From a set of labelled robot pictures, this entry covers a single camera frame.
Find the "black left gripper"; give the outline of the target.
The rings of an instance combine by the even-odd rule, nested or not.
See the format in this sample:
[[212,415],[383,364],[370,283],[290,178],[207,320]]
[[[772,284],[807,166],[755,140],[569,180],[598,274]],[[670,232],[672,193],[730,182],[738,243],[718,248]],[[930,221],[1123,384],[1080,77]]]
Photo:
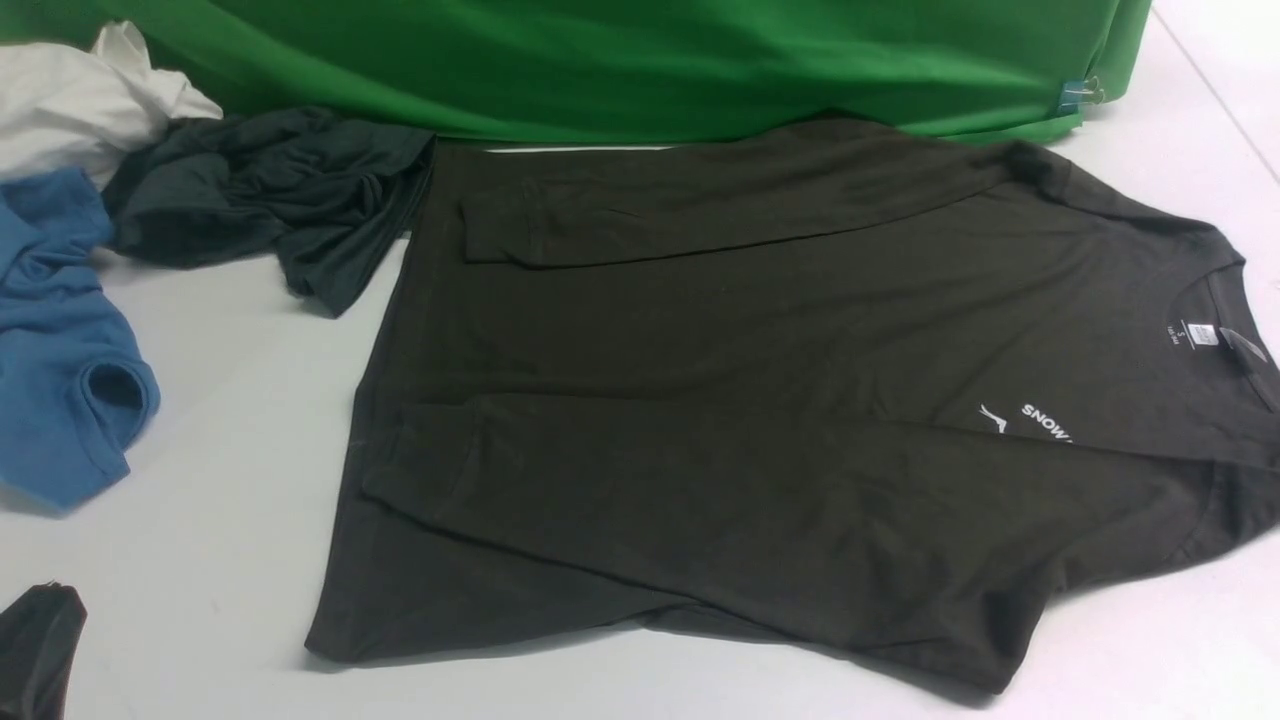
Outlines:
[[32,585],[1,614],[1,717],[63,719],[87,618],[72,585]]

